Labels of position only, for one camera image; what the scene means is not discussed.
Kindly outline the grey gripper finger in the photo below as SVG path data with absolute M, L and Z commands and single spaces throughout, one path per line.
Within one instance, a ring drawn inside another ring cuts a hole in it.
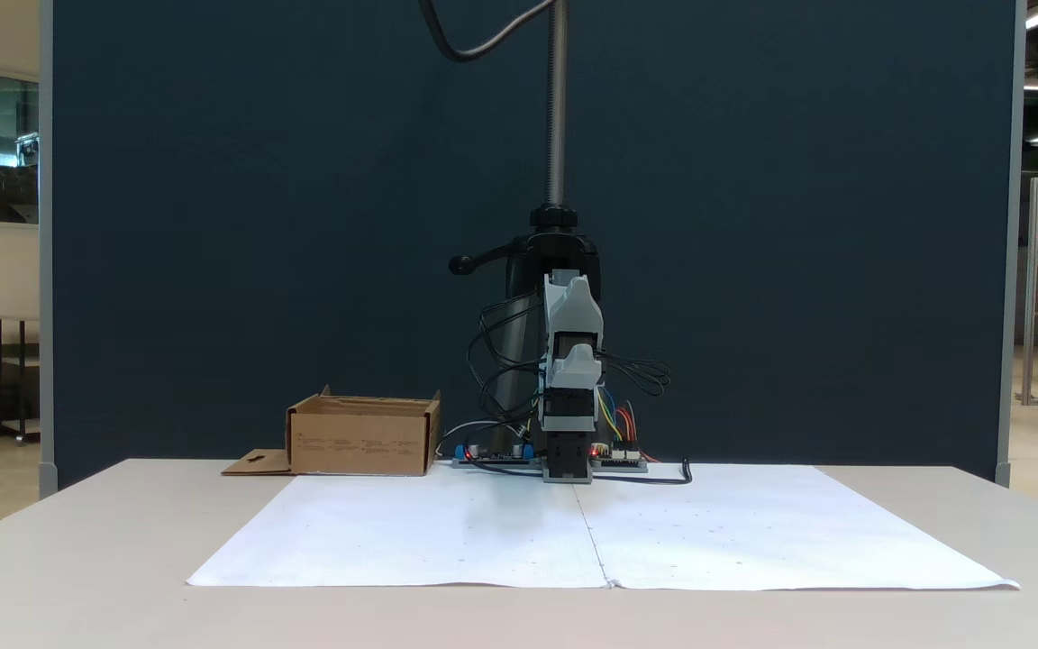
M 564 358 L 551 359 L 552 389 L 595 390 L 603 377 L 603 364 L 590 344 L 576 344 Z

